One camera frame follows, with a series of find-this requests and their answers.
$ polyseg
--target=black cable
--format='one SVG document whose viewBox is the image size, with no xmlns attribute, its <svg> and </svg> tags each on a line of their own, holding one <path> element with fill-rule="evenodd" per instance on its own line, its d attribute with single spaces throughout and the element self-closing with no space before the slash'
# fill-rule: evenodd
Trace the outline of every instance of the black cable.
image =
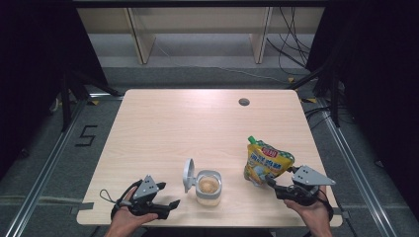
<svg viewBox="0 0 419 237">
<path fill-rule="evenodd" d="M 284 12 L 283 12 L 283 9 L 280 7 L 280 12 L 281 12 L 281 14 L 282 14 L 282 16 L 283 16 L 283 19 L 284 19 L 284 21 L 285 21 L 285 23 L 286 23 L 286 25 L 287 25 L 287 28 L 288 28 L 288 33 L 287 33 L 287 37 L 286 37 L 286 39 L 285 39 L 285 41 L 287 41 L 287 39 L 288 39 L 288 37 L 289 37 L 289 35 L 292 35 L 292 37 L 293 37 L 293 39 L 294 39 L 294 41 L 295 41 L 295 43 L 296 43 L 296 45 L 297 45 L 297 47 L 298 47 L 298 52 L 299 52 L 299 55 L 300 55 L 300 57 L 301 57 L 301 60 L 303 61 L 303 63 L 305 64 L 305 61 L 304 60 L 307 60 L 307 58 L 306 58 L 306 56 L 305 56 L 305 54 L 303 54 L 303 53 L 301 53 L 303 50 L 302 50 L 302 48 L 300 47 L 300 43 L 301 44 L 303 44 L 302 42 L 300 42 L 299 40 L 298 40 L 298 38 L 296 37 L 296 29 L 295 29 L 295 20 L 294 20 L 294 16 L 295 16 L 295 7 L 292 7 L 292 21 L 291 21 L 291 24 L 289 24 L 289 22 L 287 21 L 287 18 L 286 18 L 286 16 L 284 15 Z"/>
<path fill-rule="evenodd" d="M 108 195 L 108 198 L 103 197 L 103 196 L 102 196 L 102 192 L 105 192 L 105 193 Z M 108 202 L 111 202 L 111 203 L 117 203 L 116 201 L 112 200 L 112 198 L 111 198 L 111 196 L 109 195 L 109 193 L 108 193 L 108 191 L 107 191 L 107 190 L 101 190 L 101 191 L 99 192 L 99 196 L 100 196 L 102 199 L 107 200 Z"/>
<path fill-rule="evenodd" d="M 284 15 L 284 13 L 283 13 L 283 11 L 282 11 L 282 9 L 281 9 L 281 7 L 280 7 L 280 11 L 281 11 L 281 14 L 283 15 L 283 18 L 284 18 L 284 21 L 286 22 L 286 24 L 287 24 L 287 27 L 288 27 L 288 29 L 289 29 L 289 31 L 288 31 L 288 33 L 287 33 L 287 37 L 286 37 L 286 39 L 285 40 L 283 40 L 283 45 L 282 45 L 282 47 L 281 47 L 281 49 L 278 49 L 278 52 L 280 53 L 280 56 L 278 57 L 278 63 L 279 63 L 279 65 L 280 65 L 280 68 L 281 68 L 281 70 L 282 71 L 284 71 L 285 73 L 288 73 L 288 74 L 290 74 L 290 75 L 306 75 L 306 74 L 297 74 L 297 73 L 290 73 L 290 72 L 288 72 L 288 71 L 286 71 L 284 68 L 283 68 L 283 66 L 282 66 L 282 64 L 281 64 L 281 54 L 284 52 L 284 46 L 286 45 L 286 42 L 287 42 L 287 40 L 288 40 L 288 37 L 289 37 L 289 35 L 292 35 L 293 37 L 294 37 L 294 35 L 293 35 L 293 30 L 292 30 L 292 28 L 290 27 L 290 25 L 289 25 L 289 23 L 288 23 L 288 21 L 287 21 L 287 19 L 286 19 L 286 17 L 285 17 L 285 15 Z M 304 59 L 303 59 L 303 57 L 302 57 L 302 55 L 301 55 L 301 48 L 299 47 L 299 50 L 298 50 L 298 52 L 299 52 L 299 54 L 300 54 L 300 56 L 301 56 L 301 59 L 302 59 L 302 61 L 303 61 L 303 63 L 298 63 L 298 65 L 302 65 L 302 67 L 304 67 L 305 68 L 305 61 L 304 61 Z"/>
<path fill-rule="evenodd" d="M 313 130 L 313 129 L 315 129 L 319 124 L 321 124 L 323 121 L 325 121 L 325 120 L 327 120 L 327 119 L 329 119 L 330 118 L 330 116 L 327 116 L 326 118 L 323 118 L 322 120 L 320 120 L 316 125 L 314 125 L 314 126 L 312 126 L 311 128 L 310 128 L 310 130 Z"/>
<path fill-rule="evenodd" d="M 90 237 L 94 237 L 98 233 L 100 228 L 101 226 L 96 226 L 95 230 L 92 232 L 92 234 L 90 234 Z"/>
<path fill-rule="evenodd" d="M 338 200 L 336 200 L 336 203 L 338 204 L 338 207 L 339 207 L 339 209 L 341 209 L 342 213 L 346 212 L 346 210 L 342 207 L 341 203 Z M 342 216 L 344 217 L 344 219 L 348 223 L 348 226 L 351 229 L 352 234 L 354 235 L 354 237 L 358 237 L 357 232 L 355 232 L 354 226 L 352 225 L 351 221 L 349 220 L 349 216 L 348 216 L 348 218 L 346 218 L 344 215 L 342 215 Z"/>
<path fill-rule="evenodd" d="M 295 7 L 292 7 L 291 8 L 291 13 L 292 13 L 291 28 L 293 29 L 293 30 L 291 30 L 291 33 L 292 33 L 293 39 L 295 40 L 295 43 L 296 43 L 296 45 L 298 47 L 299 56 L 301 57 L 301 60 L 304 62 L 304 64 L 306 64 L 307 57 L 302 52 L 302 48 L 299 45 L 299 40 L 296 37 L 296 28 L 295 28 L 295 20 L 294 20 L 294 17 L 295 17 Z"/>
<path fill-rule="evenodd" d="M 284 39 L 283 39 L 283 36 L 281 36 L 281 34 L 278 34 L 279 36 L 280 36 L 280 39 L 283 41 L 283 43 L 286 45 L 286 46 L 288 46 L 289 48 L 291 48 L 291 49 L 293 49 L 293 50 L 295 50 L 295 51 L 299 51 L 299 49 L 298 48 L 296 48 L 296 47 L 294 47 L 294 46 L 292 46 L 292 45 L 289 45 Z"/>
<path fill-rule="evenodd" d="M 298 64 L 301 67 L 304 67 L 304 64 L 300 63 L 299 61 L 297 61 L 295 58 L 293 58 L 292 56 L 290 56 L 289 54 L 285 53 L 284 51 L 280 50 L 279 48 L 277 48 L 273 43 L 271 43 L 271 41 L 266 38 L 266 41 L 274 48 L 276 49 L 278 52 L 280 52 L 281 54 L 285 55 L 287 58 L 289 58 L 290 60 L 292 60 L 293 62 L 295 62 L 296 64 Z"/>
</svg>

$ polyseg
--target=gray floor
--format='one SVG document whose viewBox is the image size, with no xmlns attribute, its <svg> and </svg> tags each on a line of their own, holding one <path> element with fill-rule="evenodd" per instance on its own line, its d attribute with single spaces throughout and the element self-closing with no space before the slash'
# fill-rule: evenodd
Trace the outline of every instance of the gray floor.
<svg viewBox="0 0 419 237">
<path fill-rule="evenodd" d="M 278 36 L 269 36 L 280 45 Z M 119 91 L 129 88 L 258 88 L 284 89 L 288 79 L 296 80 L 301 75 L 290 75 L 281 70 L 278 53 L 266 46 L 262 64 L 255 64 L 248 36 L 244 35 L 163 35 L 146 65 L 138 65 L 136 55 L 127 35 L 91 36 L 100 62 L 110 82 Z M 300 36 L 310 45 L 312 36 Z M 296 58 L 295 50 L 287 52 Z M 282 67 L 287 72 L 306 73 L 285 57 Z M 298 89 L 301 98 L 313 98 L 308 83 Z M 89 88 L 91 92 L 100 92 Z M 95 226 L 82 226 L 76 221 L 76 209 L 82 201 L 90 179 L 99 160 L 120 100 L 101 100 L 98 105 L 86 105 L 77 119 L 68 142 L 59 156 L 49 181 L 42 191 L 34 213 L 23 236 L 90 236 Z M 318 108 L 318 103 L 302 103 L 305 111 Z M 384 169 L 375 165 L 375 154 L 362 136 L 351 115 L 339 111 L 340 131 L 345 135 L 356 161 L 382 205 L 389 223 L 397 236 L 417 236 L 418 221 L 405 204 L 392 180 Z M 382 234 L 374 220 L 365 198 L 350 172 L 345 156 L 336 144 L 322 113 L 317 113 L 308 123 L 316 142 L 327 175 L 337 181 L 333 188 L 336 199 L 346 214 L 344 224 L 333 228 L 334 236 L 392 236 Z M 60 107 L 46 118 L 32 145 L 31 156 L 17 160 L 0 183 L 0 235 L 4 235 L 30 192 L 43 164 L 54 148 L 62 125 Z M 89 130 L 95 134 L 92 146 L 78 147 L 85 143 L 80 134 L 85 125 L 96 125 Z M 98 230 L 102 236 L 106 226 Z M 276 236 L 302 236 L 305 228 L 273 229 Z"/>
</svg>

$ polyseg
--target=aluminum rail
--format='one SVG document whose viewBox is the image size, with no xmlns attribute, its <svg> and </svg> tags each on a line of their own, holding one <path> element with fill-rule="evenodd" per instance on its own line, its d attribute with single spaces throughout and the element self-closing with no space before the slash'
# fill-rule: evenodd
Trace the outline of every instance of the aluminum rail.
<svg viewBox="0 0 419 237">
<path fill-rule="evenodd" d="M 327 107 L 327 103 L 324 99 L 317 99 L 320 107 Z M 329 127 L 333 138 L 335 139 L 339 150 L 342 152 L 342 155 L 345 159 L 345 162 L 354 177 L 355 183 L 360 190 L 361 196 L 364 198 L 368 209 L 370 210 L 371 215 L 373 216 L 374 221 L 378 227 L 379 232 L 382 236 L 397 236 L 396 231 L 392 224 L 390 223 L 389 217 L 382 208 L 379 200 L 374 193 L 370 183 L 368 182 L 366 176 L 364 175 L 363 170 L 357 162 L 354 154 L 352 153 L 351 148 L 348 145 L 348 142 L 345 139 L 341 129 L 334 125 L 333 120 L 330 118 L 329 112 L 323 112 L 323 117 L 326 119 L 327 126 Z"/>
<path fill-rule="evenodd" d="M 21 236 L 24 232 L 25 227 L 31 218 L 31 215 L 37 207 L 37 203 L 43 192 L 43 189 L 45 188 L 49 177 L 51 176 L 56 164 L 58 163 L 59 157 L 61 156 L 68 138 L 73 131 L 74 124 L 83 111 L 85 105 L 86 101 L 78 101 L 73 111 L 73 120 L 71 121 L 68 128 L 59 135 L 58 140 L 55 143 L 51 153 L 49 154 L 45 164 L 43 165 L 43 168 L 38 175 L 34 185 L 32 186 L 31 191 L 26 196 L 21 208 L 10 223 L 6 236 Z"/>
</svg>

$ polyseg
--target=cable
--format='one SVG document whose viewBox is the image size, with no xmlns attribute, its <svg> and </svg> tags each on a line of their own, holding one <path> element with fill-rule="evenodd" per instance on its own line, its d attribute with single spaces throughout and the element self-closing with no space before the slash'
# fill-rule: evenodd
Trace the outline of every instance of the cable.
<svg viewBox="0 0 419 237">
<path fill-rule="evenodd" d="M 342 213 L 346 213 L 347 211 L 342 207 L 341 203 L 336 200 L 336 203 L 338 204 L 339 209 L 341 209 Z M 351 221 L 349 220 L 350 216 L 349 216 L 349 212 L 347 212 L 348 215 L 344 215 L 342 214 L 342 217 L 346 220 L 346 222 L 348 223 L 349 228 L 352 231 L 352 234 L 354 235 L 354 237 L 358 237 L 357 232 L 355 232 L 354 226 L 352 225 Z"/>
<path fill-rule="evenodd" d="M 105 193 L 108 195 L 108 198 L 103 197 L 103 196 L 102 196 L 102 192 L 105 192 Z M 112 198 L 111 198 L 111 196 L 109 195 L 109 193 L 108 193 L 108 191 L 107 191 L 107 190 L 101 190 L 101 191 L 99 192 L 99 196 L 100 196 L 102 199 L 107 200 L 108 202 L 111 202 L 111 203 L 117 203 L 115 200 L 112 200 Z"/>
<path fill-rule="evenodd" d="M 285 15 L 284 15 L 284 12 L 283 12 L 283 10 L 282 10 L 282 8 L 280 7 L 280 12 L 281 12 L 281 14 L 282 14 L 282 16 L 283 16 L 283 19 L 284 19 L 284 21 L 285 21 L 285 23 L 286 23 L 286 25 L 287 25 L 287 28 L 288 28 L 288 33 L 287 33 L 287 37 L 286 37 L 286 39 L 283 39 L 282 37 L 281 37 L 281 35 L 280 35 L 280 38 L 281 38 L 281 40 L 284 42 L 284 44 L 283 44 L 283 47 L 282 48 L 284 48 L 284 46 L 285 45 L 287 45 L 287 46 L 289 46 L 290 48 L 292 48 L 292 49 L 295 49 L 295 50 L 297 50 L 298 51 L 298 53 L 299 53 L 299 55 L 300 55 L 300 57 L 301 57 L 301 60 L 303 61 L 303 63 L 305 64 L 306 63 L 306 61 L 307 61 L 307 57 L 306 57 L 306 53 L 308 53 L 308 52 L 306 52 L 306 51 L 304 51 L 302 48 L 301 48 L 301 45 L 302 46 L 304 46 L 305 48 L 307 48 L 307 49 L 310 49 L 308 46 L 306 46 L 304 43 L 302 43 L 298 38 L 297 38 L 297 36 L 296 36 L 296 28 L 295 28 L 295 20 L 294 20 L 294 16 L 295 16 L 295 7 L 292 7 L 292 21 L 291 21 L 291 23 L 289 24 L 289 22 L 288 22 L 288 20 L 287 20 L 287 18 L 285 17 Z M 290 46 L 288 43 L 287 43 L 287 40 L 288 40 L 288 37 L 289 36 L 292 36 L 293 37 L 293 39 L 294 39 L 294 41 L 295 41 L 295 43 L 296 43 L 296 46 L 297 46 L 297 48 L 294 48 L 294 47 L 292 47 L 292 46 Z"/>
<path fill-rule="evenodd" d="M 90 234 L 90 237 L 93 237 L 96 235 L 96 233 L 98 233 L 99 229 L 101 228 L 101 226 L 96 226 L 95 230 Z"/>
<path fill-rule="evenodd" d="M 290 60 L 292 60 L 293 62 L 295 62 L 296 64 L 298 64 L 301 67 L 304 67 L 304 64 L 300 63 L 299 61 L 297 61 L 295 58 L 291 57 L 289 54 L 285 53 L 284 51 L 280 50 L 279 48 L 277 48 L 273 43 L 271 43 L 271 41 L 266 38 L 266 41 L 274 48 L 276 49 L 278 52 L 280 52 L 281 54 L 285 55 L 287 58 L 289 58 Z"/>
<path fill-rule="evenodd" d="M 327 119 L 329 119 L 330 118 L 330 116 L 327 116 L 326 118 L 323 118 L 322 120 L 320 120 L 316 125 L 314 125 L 314 126 L 312 126 L 311 128 L 310 128 L 310 130 L 313 130 L 313 129 L 315 129 L 319 124 L 321 124 L 323 121 L 325 121 L 325 120 L 327 120 Z"/>
<path fill-rule="evenodd" d="M 178 64 L 178 63 L 176 63 L 175 61 L 173 61 L 173 59 L 172 59 L 172 56 L 171 55 L 169 55 L 169 53 L 167 53 L 165 50 L 163 50 L 163 48 L 161 48 L 160 47 L 160 45 L 157 43 L 157 42 L 155 42 L 154 43 L 167 57 L 169 57 L 169 59 L 170 59 L 170 61 L 173 63 L 173 64 L 175 64 L 175 65 L 177 65 L 177 66 L 180 66 L 180 67 L 198 67 L 198 68 L 203 68 L 202 66 L 197 66 L 197 65 L 181 65 L 181 64 Z M 244 72 L 244 71 L 238 71 L 238 70 L 232 70 L 232 69 L 227 69 L 227 68 L 224 68 L 224 67 L 209 67 L 209 68 L 216 68 L 216 69 L 221 69 L 221 70 L 224 70 L 224 71 L 229 71 L 229 72 L 235 72 L 235 73 L 241 73 L 241 74 L 245 74 L 245 75 L 248 75 L 248 76 L 252 76 L 252 77 L 257 77 L 257 78 L 262 78 L 262 79 L 271 79 L 271 80 L 275 80 L 275 81 L 277 81 L 277 82 L 281 82 L 281 83 L 284 83 L 284 84 L 289 84 L 289 82 L 285 82 L 285 81 L 282 81 L 282 80 L 280 80 L 280 79 L 277 79 L 277 78 L 274 78 L 274 77 L 266 77 L 266 76 L 259 76 L 259 75 L 255 75 L 255 74 L 251 74 L 251 73 L 248 73 L 248 72 Z"/>
</svg>

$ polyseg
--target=jar contents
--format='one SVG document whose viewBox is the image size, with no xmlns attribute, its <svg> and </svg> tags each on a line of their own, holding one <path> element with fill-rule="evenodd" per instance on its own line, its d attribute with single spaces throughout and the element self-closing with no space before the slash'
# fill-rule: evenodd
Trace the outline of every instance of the jar contents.
<svg viewBox="0 0 419 237">
<path fill-rule="evenodd" d="M 215 177 L 206 176 L 200 179 L 200 190 L 206 194 L 213 194 L 218 190 L 219 182 Z"/>
</svg>

